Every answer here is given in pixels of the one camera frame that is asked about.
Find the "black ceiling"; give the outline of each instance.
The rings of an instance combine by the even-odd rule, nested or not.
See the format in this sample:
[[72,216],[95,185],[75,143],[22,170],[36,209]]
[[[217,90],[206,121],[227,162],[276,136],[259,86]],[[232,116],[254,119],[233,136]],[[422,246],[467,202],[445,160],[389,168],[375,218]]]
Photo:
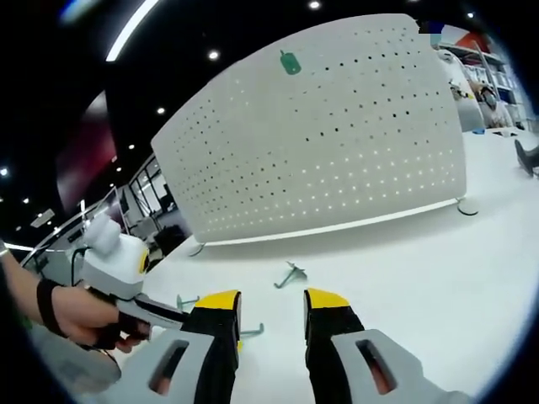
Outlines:
[[[90,187],[89,203],[103,197],[110,182],[131,178],[151,153],[152,137],[185,101],[227,66],[271,42],[313,25],[370,13],[408,13],[419,20],[481,29],[474,25],[478,19],[466,18],[472,7],[457,2],[320,2],[323,6],[312,11],[307,0],[161,0],[113,63],[104,58],[141,0],[102,2],[68,27],[56,22],[64,2],[28,2],[17,15],[11,33],[17,40],[4,59],[8,113],[0,167],[8,167],[10,175],[0,178],[0,236],[34,245],[51,231],[47,226],[29,228],[37,213],[52,208],[57,214],[54,225],[67,219],[56,190],[55,157],[103,89],[123,170],[107,169]],[[489,8],[480,10],[487,15]],[[496,26],[503,17],[499,13],[488,19]],[[218,61],[207,59],[210,49],[221,52]],[[167,112],[156,114],[158,107]],[[135,150],[128,150],[130,144]],[[30,198],[28,205],[21,202],[25,197]],[[17,226],[23,230],[15,231]]]

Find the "green sticker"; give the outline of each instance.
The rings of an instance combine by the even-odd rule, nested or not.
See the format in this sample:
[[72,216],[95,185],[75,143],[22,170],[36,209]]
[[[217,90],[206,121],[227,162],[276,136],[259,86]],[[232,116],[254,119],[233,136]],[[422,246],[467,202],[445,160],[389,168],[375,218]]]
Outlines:
[[297,61],[296,56],[291,52],[285,53],[284,51],[281,51],[280,62],[285,68],[285,71],[290,75],[297,74],[302,70],[300,62]]

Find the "white floor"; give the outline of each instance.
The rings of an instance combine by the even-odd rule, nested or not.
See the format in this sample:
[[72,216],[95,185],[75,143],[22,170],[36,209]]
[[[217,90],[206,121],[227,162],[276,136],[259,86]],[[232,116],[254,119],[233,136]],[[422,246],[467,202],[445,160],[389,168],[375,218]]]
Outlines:
[[[539,285],[539,181],[519,169],[513,139],[466,133],[468,195],[455,206],[355,229],[280,241],[207,247],[190,238],[147,277],[144,292],[175,305],[222,290],[243,292],[247,340],[232,403],[314,403],[305,368],[307,286],[340,293],[368,328],[415,354],[447,390],[477,396],[510,358]],[[526,149],[538,139],[519,136]],[[274,288],[288,266],[308,281]],[[126,356],[116,355],[123,363]]]

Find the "wrist strap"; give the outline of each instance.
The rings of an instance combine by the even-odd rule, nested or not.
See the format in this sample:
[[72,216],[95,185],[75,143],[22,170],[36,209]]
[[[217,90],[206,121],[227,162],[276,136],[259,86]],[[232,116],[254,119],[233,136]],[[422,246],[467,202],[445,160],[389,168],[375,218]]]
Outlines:
[[43,325],[56,335],[66,338],[67,335],[61,331],[52,307],[52,291],[57,286],[60,284],[50,279],[42,279],[37,285],[37,306],[40,309]]

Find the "white perforated panel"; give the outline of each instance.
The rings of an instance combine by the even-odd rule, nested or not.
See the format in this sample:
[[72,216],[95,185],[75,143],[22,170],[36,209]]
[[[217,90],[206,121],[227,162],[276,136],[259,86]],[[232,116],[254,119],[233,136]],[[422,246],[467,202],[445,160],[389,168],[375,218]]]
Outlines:
[[[299,73],[286,72],[281,51]],[[383,14],[304,30],[225,70],[152,140],[195,238],[305,230],[463,196],[462,134],[436,58],[410,17]]]

